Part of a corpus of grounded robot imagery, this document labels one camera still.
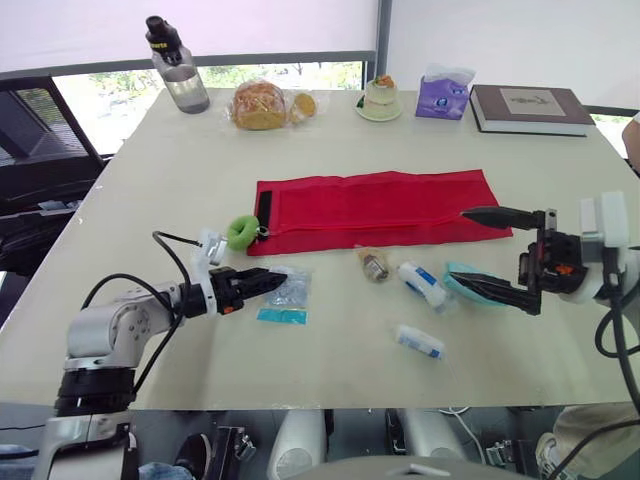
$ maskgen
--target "white tabletop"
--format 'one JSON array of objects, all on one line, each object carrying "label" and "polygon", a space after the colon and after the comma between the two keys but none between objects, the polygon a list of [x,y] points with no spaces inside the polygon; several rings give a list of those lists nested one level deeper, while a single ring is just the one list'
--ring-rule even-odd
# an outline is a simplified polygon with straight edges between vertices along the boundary
[{"label": "white tabletop", "polygon": [[[257,180],[356,175],[387,170],[439,173],[481,168],[505,206],[556,208],[560,230],[578,233],[578,201],[623,190],[638,239],[640,183],[593,127],[587,138],[483,134],[467,109],[459,121],[415,118],[415,94],[386,124],[353,111],[358,92],[321,93],[320,114],[298,128],[246,132],[225,116],[229,90],[211,108],[185,115],[163,92],[95,183],[0,333],[0,401],[52,404],[66,329],[93,284],[113,272],[152,283],[179,280],[152,241],[162,229],[196,237],[225,231],[252,213]],[[447,260],[515,283],[532,232],[477,243],[387,248],[392,265],[413,260],[441,275]],[[189,247],[176,250],[189,259]],[[593,345],[605,312],[551,294],[543,313],[463,302],[438,317],[398,278],[365,280],[352,250],[251,258],[244,269],[289,265],[313,272],[306,326],[256,320],[261,300],[232,315],[187,321],[147,380],[137,408],[441,407],[625,401],[615,360]],[[127,289],[110,284],[96,302]],[[444,341],[437,361],[395,343],[404,323]],[[145,360],[159,338],[147,346]],[[640,365],[640,358],[633,360]]]}]

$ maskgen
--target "water bottle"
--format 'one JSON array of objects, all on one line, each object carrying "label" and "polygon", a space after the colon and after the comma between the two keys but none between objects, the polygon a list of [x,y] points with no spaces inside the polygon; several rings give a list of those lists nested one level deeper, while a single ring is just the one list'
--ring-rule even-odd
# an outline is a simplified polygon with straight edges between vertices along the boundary
[{"label": "water bottle", "polygon": [[204,112],[209,107],[209,96],[178,31],[158,16],[147,18],[147,28],[147,41],[153,50],[151,61],[173,101],[185,113]]}]

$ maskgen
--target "brown book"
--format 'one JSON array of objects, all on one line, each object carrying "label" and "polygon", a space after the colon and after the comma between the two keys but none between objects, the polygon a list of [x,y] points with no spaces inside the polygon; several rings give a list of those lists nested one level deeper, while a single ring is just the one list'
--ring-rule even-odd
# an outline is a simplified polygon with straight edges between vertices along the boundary
[{"label": "brown book", "polygon": [[482,132],[585,136],[595,125],[568,88],[474,85],[471,106]]}]

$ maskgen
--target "green ring toy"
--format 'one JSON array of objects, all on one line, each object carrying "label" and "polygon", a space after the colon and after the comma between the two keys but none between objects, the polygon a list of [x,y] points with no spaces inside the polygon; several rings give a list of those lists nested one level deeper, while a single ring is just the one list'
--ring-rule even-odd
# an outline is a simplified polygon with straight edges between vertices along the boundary
[{"label": "green ring toy", "polygon": [[236,252],[246,250],[258,236],[258,227],[260,222],[253,215],[236,218],[227,231],[227,246]]}]

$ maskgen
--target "white plate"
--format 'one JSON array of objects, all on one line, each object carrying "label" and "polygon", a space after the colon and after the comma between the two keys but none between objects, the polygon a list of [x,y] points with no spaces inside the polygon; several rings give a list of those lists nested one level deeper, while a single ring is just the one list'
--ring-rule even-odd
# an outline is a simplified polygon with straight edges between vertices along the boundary
[{"label": "white plate", "polygon": [[360,115],[362,118],[366,118],[367,120],[370,120],[372,122],[388,122],[389,120],[398,118],[402,114],[402,106],[400,105],[399,102],[397,103],[397,105],[398,105],[398,111],[393,112],[391,115],[385,118],[370,117],[369,115],[367,115],[362,111],[363,110],[362,108],[358,107],[358,104],[356,104],[354,108],[356,109],[356,112],[358,112],[358,115]]}]

